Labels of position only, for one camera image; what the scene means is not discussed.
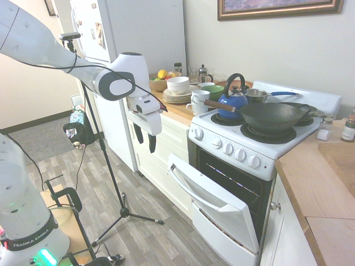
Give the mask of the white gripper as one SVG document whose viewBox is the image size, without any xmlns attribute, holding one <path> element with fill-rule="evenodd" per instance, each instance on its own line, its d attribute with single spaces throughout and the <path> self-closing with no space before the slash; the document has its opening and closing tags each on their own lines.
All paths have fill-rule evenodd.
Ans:
<svg viewBox="0 0 355 266">
<path fill-rule="evenodd" d="M 141 129 L 149 133 L 149 151 L 151 154 L 154 153 L 156 149 L 156 135 L 160 134 L 162 131 L 160 113 L 154 111 L 149 114 L 142 114 L 129 110 L 127 117 L 134 123 L 135 134 L 140 144 L 144 142 Z"/>
</svg>

